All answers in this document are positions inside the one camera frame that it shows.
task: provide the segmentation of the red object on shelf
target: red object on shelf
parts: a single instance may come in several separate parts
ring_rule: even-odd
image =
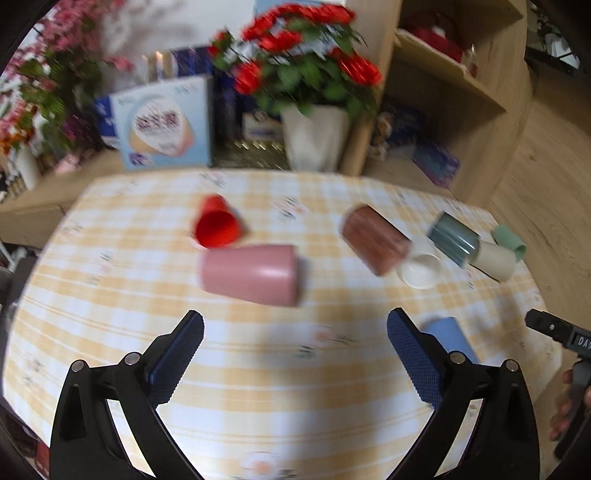
[[[446,30],[441,27],[440,21],[442,18],[448,20],[449,24],[455,30],[455,37],[459,45],[449,39]],[[408,17],[402,27],[415,37],[420,38],[435,48],[435,50],[440,51],[458,63],[462,63],[462,57],[464,55],[462,45],[464,42],[456,22],[450,16],[439,10],[425,10]]]
[[[447,55],[458,63],[462,62],[462,49],[446,37],[442,37],[439,33],[433,31],[432,28],[416,27],[408,30],[415,37],[420,38],[425,43],[435,48],[435,50]]]

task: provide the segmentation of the brown cup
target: brown cup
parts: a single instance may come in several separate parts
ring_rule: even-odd
[[[411,241],[369,205],[358,207],[345,220],[343,239],[378,277],[408,255]]]

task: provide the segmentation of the red flower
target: red flower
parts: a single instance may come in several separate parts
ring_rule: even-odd
[[[329,57],[333,57],[335,60],[340,60],[343,55],[345,54],[339,47],[333,48],[329,53]]]
[[[318,8],[307,8],[302,15],[316,23],[349,25],[355,19],[355,12],[341,5],[324,4]]]
[[[212,44],[207,47],[207,52],[211,58],[220,53],[224,53],[232,43],[232,34],[228,30],[222,30],[213,37]]]
[[[277,15],[273,11],[257,17],[250,27],[242,31],[242,39],[244,41],[258,40],[275,25],[276,19]]]
[[[382,81],[382,74],[376,65],[356,53],[352,57],[341,58],[339,66],[343,72],[359,85],[374,86]]]
[[[210,45],[207,47],[207,53],[209,53],[209,56],[211,58],[216,57],[220,52],[221,50],[217,48],[215,45]]]
[[[290,15],[301,15],[305,9],[306,7],[302,7],[300,4],[284,4],[275,7],[271,12],[278,17],[288,17]]]
[[[282,30],[276,37],[273,35],[263,37],[261,40],[261,50],[266,50],[270,53],[279,53],[292,49],[301,41],[302,37],[299,33]]]
[[[236,91],[242,95],[251,95],[261,87],[261,67],[253,61],[243,63],[234,71],[234,78]]]

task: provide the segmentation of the light green cup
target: light green cup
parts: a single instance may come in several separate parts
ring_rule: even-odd
[[[523,260],[527,247],[523,240],[514,234],[508,226],[499,225],[493,230],[492,237],[498,245],[513,250],[517,261]]]

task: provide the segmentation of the red cup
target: red cup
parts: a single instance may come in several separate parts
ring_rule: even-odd
[[[205,248],[225,247],[240,238],[240,222],[221,195],[205,198],[193,238]]]

